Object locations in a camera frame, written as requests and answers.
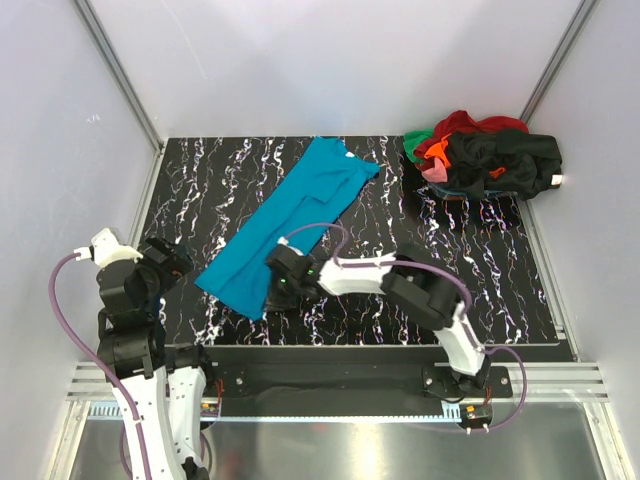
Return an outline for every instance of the blue cloth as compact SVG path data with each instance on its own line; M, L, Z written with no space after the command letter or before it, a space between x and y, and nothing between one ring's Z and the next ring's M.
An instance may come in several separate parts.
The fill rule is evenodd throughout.
M278 239L310 223L335 221L379 170L349 153L342 140L315 138L196 285L236 312L259 320L271 280L265 261ZM304 230L290 244L307 254L325 231Z

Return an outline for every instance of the marble pattern surface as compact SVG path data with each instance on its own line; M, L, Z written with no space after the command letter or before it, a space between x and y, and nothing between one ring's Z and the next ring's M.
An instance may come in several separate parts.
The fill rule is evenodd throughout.
M469 318L483 343L555 343L555 328L519 209L511 197L443 202L403 156L401 137L345 137L380 168L339 222L352 235L341 256L372 256L402 242L424 246L434 264L471 290ZM166 296L168 343L408 345L435 342L384 297L305 301L299 310L251 322L193 281L295 165L309 137L174 138L167 145L143 238L187 245L196 268ZM329 254L329 231L312 253Z

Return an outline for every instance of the dark red garment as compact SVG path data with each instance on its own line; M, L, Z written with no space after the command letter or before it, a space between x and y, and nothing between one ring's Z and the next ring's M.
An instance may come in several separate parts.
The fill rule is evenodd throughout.
M433 137L425 140L413 151L414 155L422 159L421 165L417 165L420 170L428 170L433 167L433 162L424 162L424 155L429 148L438 143L445 135L460 133L498 133L506 128L515 128L524 133L529 133L527 126L516 118L511 117L487 117L476 122L465 110L453 112L447 118L436 125L433 130Z

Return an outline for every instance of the pink cloth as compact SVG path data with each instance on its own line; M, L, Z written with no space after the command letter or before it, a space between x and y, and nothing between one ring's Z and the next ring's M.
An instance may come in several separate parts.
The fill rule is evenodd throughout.
M433 168L424 170L422 176L427 182L447 183L447 169L444 166L444 162L438 157L431 158L433 159Z

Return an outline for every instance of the green cloth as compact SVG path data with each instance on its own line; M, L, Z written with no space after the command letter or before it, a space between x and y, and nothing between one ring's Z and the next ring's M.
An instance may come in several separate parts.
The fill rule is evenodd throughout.
M425 140L429 140L433 137L433 128L427 128L426 130L415 130L404 134L404 151L407 152L409 160L413 163L422 163L422 159L417 158L413 151Z

